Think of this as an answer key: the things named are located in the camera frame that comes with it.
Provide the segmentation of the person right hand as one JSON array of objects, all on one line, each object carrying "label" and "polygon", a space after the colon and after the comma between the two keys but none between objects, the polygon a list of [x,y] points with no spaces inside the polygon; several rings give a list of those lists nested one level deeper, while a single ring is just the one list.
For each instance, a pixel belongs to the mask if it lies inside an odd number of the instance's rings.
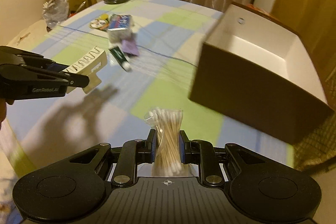
[{"label": "person right hand", "polygon": [[6,119],[7,106],[13,104],[14,100],[6,100],[4,98],[0,98],[0,128],[2,127],[3,121]]}]

